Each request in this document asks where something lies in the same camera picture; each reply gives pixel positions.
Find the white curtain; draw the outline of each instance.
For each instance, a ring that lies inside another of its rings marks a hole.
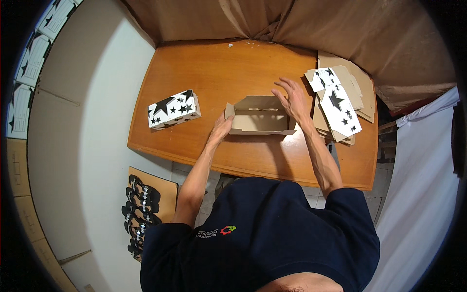
[[[453,218],[451,125],[457,87],[397,120],[396,162],[376,232],[381,257],[365,292],[406,292],[423,275]]]

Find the white box with black stars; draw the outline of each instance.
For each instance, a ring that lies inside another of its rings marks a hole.
[[[188,89],[148,106],[149,127],[156,130],[201,117],[198,96]]]

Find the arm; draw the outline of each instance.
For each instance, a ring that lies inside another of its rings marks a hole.
[[[277,89],[273,89],[271,92],[281,101],[287,114],[294,118],[302,128],[311,164],[313,165],[313,171],[323,192],[323,196],[327,199],[330,192],[343,187],[339,169],[307,112],[303,90],[295,81],[283,77],[280,80],[274,83],[284,88],[289,98],[285,98]]]
[[[203,202],[214,152],[232,128],[233,119],[234,117],[230,116],[226,120],[222,113],[216,120],[203,152],[180,189],[172,223],[185,223],[194,228],[196,216]]]

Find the hand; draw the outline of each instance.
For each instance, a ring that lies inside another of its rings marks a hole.
[[[274,84],[285,89],[289,98],[285,98],[282,93],[275,88],[272,89],[271,92],[281,101],[285,112],[299,124],[309,119],[310,112],[307,107],[307,100],[298,83],[285,77],[280,77],[279,79],[281,81],[276,81]]]
[[[224,112],[222,112],[217,118],[214,128],[212,128],[209,139],[207,139],[207,144],[218,146],[222,140],[227,136],[230,129],[232,129],[232,121],[234,116],[231,115],[227,119],[224,118]]]

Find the white wall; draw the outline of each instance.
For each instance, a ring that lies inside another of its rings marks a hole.
[[[44,65],[41,87],[81,104],[36,94],[28,163],[34,204],[56,257],[80,291],[138,291],[140,264],[127,251],[121,206],[129,166],[170,178],[171,162],[127,148],[136,98],[154,48],[113,0],[87,0]]]

